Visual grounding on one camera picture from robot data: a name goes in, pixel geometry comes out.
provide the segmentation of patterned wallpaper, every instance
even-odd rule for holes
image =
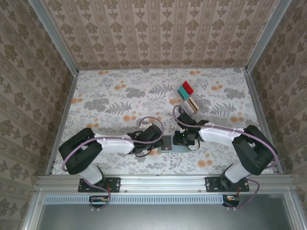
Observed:
[[[0,1],[0,229],[25,217],[72,76],[26,0]]]
[[[80,69],[244,66],[277,0],[42,0]]]
[[[283,169],[307,213],[306,0],[292,0],[252,75]]]

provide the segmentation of red block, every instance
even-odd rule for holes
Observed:
[[[189,83],[187,81],[185,81],[183,84],[182,84],[182,87],[187,91],[187,93],[189,95],[191,95],[194,90],[192,89],[192,87],[189,85]]]

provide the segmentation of metal frame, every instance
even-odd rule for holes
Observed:
[[[276,7],[271,14],[267,24],[265,25],[260,38],[255,45],[249,59],[246,63],[246,67],[248,71],[252,71],[255,67],[259,57],[261,56],[265,46],[268,44],[270,38],[272,37],[277,25],[279,24],[280,20],[282,19],[284,13],[288,9],[291,0],[281,0],[278,1]]]
[[[236,193],[207,193],[205,177],[217,175],[111,175],[120,177],[121,187],[119,195],[140,197],[152,195],[233,195]],[[260,183],[259,194],[284,194],[289,214],[295,230],[306,229],[305,219],[302,216],[300,206],[297,205],[295,188],[290,175],[268,174],[251,176]],[[44,199],[47,195],[80,196],[78,193],[78,175],[51,175],[40,176],[37,180],[35,193],[25,219],[23,230],[36,230],[43,209]],[[249,184],[253,194],[257,186]],[[104,193],[86,193],[86,195],[104,195]]]
[[[48,12],[44,8],[42,1],[40,0],[29,0],[30,4],[32,5],[35,13],[38,15],[40,21],[42,22],[44,28],[48,32],[51,40],[53,41],[54,45],[56,46],[57,50],[61,54],[63,60],[65,61],[68,69],[75,76],[78,73],[78,66],[75,63],[73,57],[71,56],[70,51],[68,50],[67,46],[65,45],[64,41],[59,34],[59,31],[55,27],[54,23],[51,20]]]
[[[63,110],[62,118],[61,118],[61,121],[59,123],[58,132],[57,132],[56,138],[54,140],[54,144],[53,144],[53,147],[52,147],[52,150],[51,150],[51,155],[50,155],[50,158],[49,158],[49,162],[48,162],[48,166],[47,166],[45,175],[50,175],[54,161],[57,157],[57,153],[58,153],[59,145],[61,143],[61,139],[62,139],[62,136],[63,136],[64,129],[65,129],[65,124],[66,124],[66,120],[67,120],[67,117],[68,117],[69,109],[71,107],[71,101],[72,101],[72,98],[73,98],[73,94],[75,93],[75,89],[77,87],[77,82],[78,82],[78,75],[75,76],[72,79],[71,88],[69,90],[68,97],[67,97],[67,100],[66,100],[66,103],[65,103],[65,107],[64,107],[64,110]]]

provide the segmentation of floral tablecloth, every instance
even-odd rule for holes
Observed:
[[[169,98],[184,81],[195,90],[193,99],[200,106],[197,121],[234,128],[258,126],[243,69],[88,70],[78,74],[61,143],[85,127],[103,135],[134,132],[144,116],[157,117],[165,134],[173,134],[179,126],[171,113],[180,99]],[[161,154],[153,150],[143,158],[99,154],[94,163],[104,174],[219,174],[236,159],[233,148],[202,142],[193,152]],[[62,163],[58,153],[53,174],[66,173]]]

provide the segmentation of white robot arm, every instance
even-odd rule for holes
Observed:
[[[216,126],[206,120],[197,123],[185,112],[182,112],[176,120],[181,130],[175,131],[173,137],[175,145],[190,146],[198,140],[217,142],[235,149],[239,160],[225,169],[220,176],[225,190],[251,174],[260,175],[274,160],[274,155],[267,147],[269,146],[274,152],[276,149],[253,125],[244,129],[235,129]]]
[[[161,136],[161,129],[151,123],[144,127],[146,128],[144,131],[137,131],[117,137],[95,134],[90,128],[81,130],[59,147],[59,152],[66,161],[65,166],[68,173],[79,174],[89,183],[96,184],[104,178],[99,167],[92,163],[98,154],[139,154],[144,150],[152,150],[161,146],[163,143],[162,139],[155,141]],[[79,145],[89,139],[93,141],[83,145],[73,155],[70,155]]]

